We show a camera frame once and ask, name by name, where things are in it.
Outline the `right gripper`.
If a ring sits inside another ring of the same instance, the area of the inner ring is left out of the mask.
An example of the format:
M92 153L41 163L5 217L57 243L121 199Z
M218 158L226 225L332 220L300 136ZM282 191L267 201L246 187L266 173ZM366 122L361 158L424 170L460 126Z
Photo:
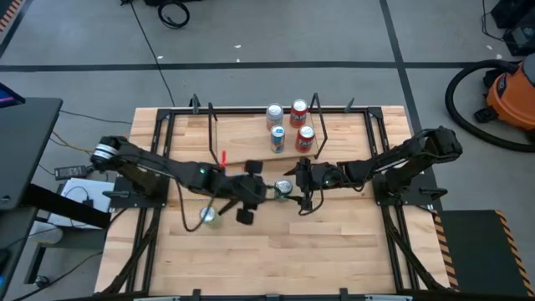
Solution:
M289 200L296 201L300 205L299 216L307 216L316 212L324 204L324 174L326 164L313 164L310 159L301 157L297 165L285 172L284 176L295 175L296 184L300 188L303 196L288 196ZM313 193L320 191L320 201L313 207Z

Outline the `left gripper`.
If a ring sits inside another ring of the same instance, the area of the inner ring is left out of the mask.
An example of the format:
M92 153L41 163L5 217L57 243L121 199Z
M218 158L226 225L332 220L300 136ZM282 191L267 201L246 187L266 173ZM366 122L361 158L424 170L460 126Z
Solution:
M260 176L262 169L261 161L246 161L244 174L229 177L231 195L227 208L230 210L242 204L236 212L236 221L241 224L252 225L257 207L266 199L277 199L276 194L267 194L267 187Z

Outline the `green soda can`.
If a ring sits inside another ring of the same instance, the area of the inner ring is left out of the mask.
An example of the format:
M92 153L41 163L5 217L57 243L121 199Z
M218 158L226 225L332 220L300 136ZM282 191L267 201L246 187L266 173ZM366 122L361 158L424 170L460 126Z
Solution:
M275 181L274 184L275 199L284 202L293 190L293 183L287 179Z

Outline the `orange Fanta soda can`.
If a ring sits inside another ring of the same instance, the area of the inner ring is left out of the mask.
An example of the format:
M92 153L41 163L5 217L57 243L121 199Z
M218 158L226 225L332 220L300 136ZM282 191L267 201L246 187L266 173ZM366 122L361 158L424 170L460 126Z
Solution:
M304 99L296 99L292 103L290 110L290 125L299 128L306 123L308 104Z
M312 149L314 137L315 131L312 126L301 126L296 136L296 150L302 153L309 152Z

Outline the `blue silver slim can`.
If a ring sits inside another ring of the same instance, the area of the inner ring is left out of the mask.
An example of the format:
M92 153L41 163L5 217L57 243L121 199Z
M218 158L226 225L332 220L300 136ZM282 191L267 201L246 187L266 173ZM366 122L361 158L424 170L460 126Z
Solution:
M282 125L275 125L270 130L271 149L274 153L282 153L285 143L285 129Z

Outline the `pale green beverage can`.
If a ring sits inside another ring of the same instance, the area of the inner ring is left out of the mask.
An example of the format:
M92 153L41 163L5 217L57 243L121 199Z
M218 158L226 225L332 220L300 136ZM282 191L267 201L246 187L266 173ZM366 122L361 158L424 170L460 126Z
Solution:
M200 210L200 218L206 227L219 228L222 226L222 218L214 207L203 207Z

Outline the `silver pink beverage can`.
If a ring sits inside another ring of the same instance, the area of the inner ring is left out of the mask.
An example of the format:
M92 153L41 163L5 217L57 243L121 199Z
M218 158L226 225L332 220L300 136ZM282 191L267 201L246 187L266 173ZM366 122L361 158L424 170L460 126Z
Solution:
M283 107L278 103L270 104L266 109L267 129L271 130L274 126L283 124Z

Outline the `wooden shelf with black legs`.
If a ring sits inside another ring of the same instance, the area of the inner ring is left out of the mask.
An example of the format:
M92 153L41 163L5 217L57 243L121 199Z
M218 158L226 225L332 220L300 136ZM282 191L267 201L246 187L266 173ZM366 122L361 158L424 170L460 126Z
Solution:
M296 136L299 128L290 125L291 106L283 106L285 133L284 150L274 153L271 149L270 130L266 124L266 107L223 109L208 106L209 151L221 163L222 151L227 151L227 164L235 165L247 160L275 161L308 156L318 158L328 139L323 109L318 94L313 94L308 104L305 125L314 128L312 149L302 153L296 150Z

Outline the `black mat with hazard stripes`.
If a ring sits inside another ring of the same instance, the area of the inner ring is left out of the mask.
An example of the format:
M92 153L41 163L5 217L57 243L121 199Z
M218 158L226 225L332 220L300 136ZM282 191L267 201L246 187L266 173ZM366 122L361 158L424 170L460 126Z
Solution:
M535 301L504 214L498 210L433 214L451 301Z

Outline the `black power adapter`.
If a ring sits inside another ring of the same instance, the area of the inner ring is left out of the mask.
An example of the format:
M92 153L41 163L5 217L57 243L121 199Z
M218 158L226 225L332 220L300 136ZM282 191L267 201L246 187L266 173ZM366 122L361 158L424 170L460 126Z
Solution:
M85 178L88 175L88 168L86 166L59 167L54 169L53 175L57 181L70 178Z

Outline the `black desk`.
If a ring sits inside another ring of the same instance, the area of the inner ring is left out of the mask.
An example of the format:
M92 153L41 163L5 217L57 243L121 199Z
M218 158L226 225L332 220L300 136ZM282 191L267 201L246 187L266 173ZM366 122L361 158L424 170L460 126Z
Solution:
M63 101L28 98L0 108L0 301L8 290L38 210L107 228L110 214L78 204L32 179Z

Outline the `black equipment cases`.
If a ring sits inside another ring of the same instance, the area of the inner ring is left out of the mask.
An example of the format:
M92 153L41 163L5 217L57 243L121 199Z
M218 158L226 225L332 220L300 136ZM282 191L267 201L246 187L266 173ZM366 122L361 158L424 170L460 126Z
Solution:
M487 11L486 0L481 0L481 32L489 38L506 44L512 56L535 54L535 0L499 0ZM487 30L491 16L501 36Z

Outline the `dark monitor screen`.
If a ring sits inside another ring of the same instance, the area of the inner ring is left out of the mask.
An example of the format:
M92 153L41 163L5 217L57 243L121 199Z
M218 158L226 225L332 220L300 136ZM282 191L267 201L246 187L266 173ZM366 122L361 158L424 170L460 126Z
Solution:
M0 108L25 104L26 100L21 95L0 83Z

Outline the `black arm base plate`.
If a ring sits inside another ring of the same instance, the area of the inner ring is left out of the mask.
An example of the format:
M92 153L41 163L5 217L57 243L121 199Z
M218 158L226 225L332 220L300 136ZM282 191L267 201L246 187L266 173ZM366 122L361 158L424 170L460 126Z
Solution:
M147 196L140 187L120 176L115 179L113 191L129 191L129 198L110 199L110 205L115 208L156 208L165 207L169 190L169 180L160 178L155 191Z
M419 174L414 177L408 186L401 187L397 191L390 191L388 189L387 181L381 174L376 175L373 178L372 184L375 201L379 206L432 205L434 201L428 196L422 196L420 194L420 189L438 188L431 177L425 174Z

